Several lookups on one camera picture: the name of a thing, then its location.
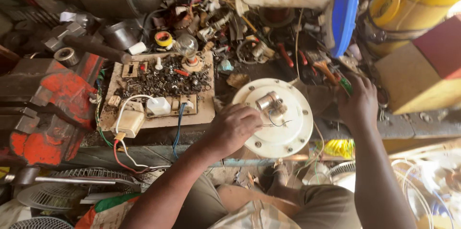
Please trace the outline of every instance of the person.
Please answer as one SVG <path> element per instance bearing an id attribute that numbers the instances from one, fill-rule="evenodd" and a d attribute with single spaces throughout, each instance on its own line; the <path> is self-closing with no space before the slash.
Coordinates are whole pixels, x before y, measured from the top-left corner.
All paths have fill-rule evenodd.
<path id="1" fill-rule="evenodd" d="M 292 219 L 257 201 L 228 214 L 210 180 L 202 173 L 209 165 L 241 148 L 261 129 L 260 113 L 237 104 L 224 109 L 204 137 L 147 189 L 120 228 L 415 229 L 414 216 L 397 184 L 377 130 L 376 87 L 369 79 L 350 74 L 346 77 L 353 94 L 349 97 L 340 89 L 338 107 L 356 145 L 355 194 L 333 185 L 296 190 L 275 179 L 270 191 L 298 201 L 301 206 Z"/>

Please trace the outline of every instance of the tape roll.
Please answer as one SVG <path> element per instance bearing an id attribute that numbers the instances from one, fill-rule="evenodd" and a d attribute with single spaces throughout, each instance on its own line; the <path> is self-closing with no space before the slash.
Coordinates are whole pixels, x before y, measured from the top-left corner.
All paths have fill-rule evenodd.
<path id="1" fill-rule="evenodd" d="M 169 32 L 158 32 L 155 34 L 155 41 L 158 45 L 166 47 L 172 43 L 173 38 Z"/>

